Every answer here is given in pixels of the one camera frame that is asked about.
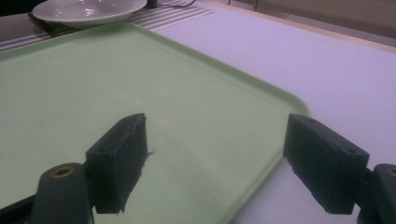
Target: striped placemat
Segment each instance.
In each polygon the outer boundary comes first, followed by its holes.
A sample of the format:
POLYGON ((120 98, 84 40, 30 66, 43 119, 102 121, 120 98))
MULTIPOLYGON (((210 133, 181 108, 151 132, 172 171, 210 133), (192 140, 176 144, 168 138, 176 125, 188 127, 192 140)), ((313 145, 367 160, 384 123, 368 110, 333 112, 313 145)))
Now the striped placemat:
MULTIPOLYGON (((168 5, 184 5, 180 0, 166 1, 168 5)), ((128 22, 140 25, 151 31, 159 31, 166 27, 190 21, 213 13, 212 10, 200 6, 190 7, 157 7, 142 8, 134 12, 128 22)), ((74 33, 77 30, 65 27, 58 23, 50 24, 60 35, 74 33)), ((33 44, 50 39, 50 36, 33 23, 27 14, 0 17, 0 52, 15 49, 21 46, 33 44)))

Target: green tray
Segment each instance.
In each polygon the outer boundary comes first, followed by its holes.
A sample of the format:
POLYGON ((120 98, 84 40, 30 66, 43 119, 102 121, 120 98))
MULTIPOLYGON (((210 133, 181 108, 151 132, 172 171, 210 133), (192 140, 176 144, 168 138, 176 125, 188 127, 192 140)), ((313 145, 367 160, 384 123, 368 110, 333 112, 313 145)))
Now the green tray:
POLYGON ((49 168, 84 162, 119 119, 146 113, 146 162, 107 223, 227 223, 280 160, 297 97, 202 53, 116 23, 0 54, 0 207, 49 168))

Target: white plate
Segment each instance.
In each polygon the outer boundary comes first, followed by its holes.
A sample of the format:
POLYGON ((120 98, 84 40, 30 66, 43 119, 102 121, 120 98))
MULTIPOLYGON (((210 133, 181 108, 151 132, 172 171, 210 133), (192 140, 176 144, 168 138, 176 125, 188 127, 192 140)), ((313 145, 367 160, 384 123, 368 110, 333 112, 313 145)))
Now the white plate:
POLYGON ((60 22, 77 29, 124 21, 147 0, 49 0, 33 9, 43 21, 60 22))

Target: screw hole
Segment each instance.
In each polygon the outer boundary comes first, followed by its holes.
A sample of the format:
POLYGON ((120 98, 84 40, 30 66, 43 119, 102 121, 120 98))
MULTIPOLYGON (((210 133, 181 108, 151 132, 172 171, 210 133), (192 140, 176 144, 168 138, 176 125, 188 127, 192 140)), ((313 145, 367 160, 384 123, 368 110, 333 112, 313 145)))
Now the screw hole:
POLYGON ((73 172, 74 172, 74 169, 72 167, 61 167, 53 173, 52 177, 62 178, 62 177, 72 174, 73 172))

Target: table surface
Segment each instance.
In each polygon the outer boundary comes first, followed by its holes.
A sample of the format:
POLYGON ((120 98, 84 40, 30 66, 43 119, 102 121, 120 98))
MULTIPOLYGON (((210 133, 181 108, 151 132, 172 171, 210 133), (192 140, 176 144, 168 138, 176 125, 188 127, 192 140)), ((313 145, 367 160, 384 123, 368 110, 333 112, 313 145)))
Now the table surface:
MULTIPOLYGON (((156 33, 303 99, 312 117, 371 154, 369 168, 396 163, 396 48, 234 7, 156 33)), ((232 223, 356 223, 316 203, 285 160, 232 223)))

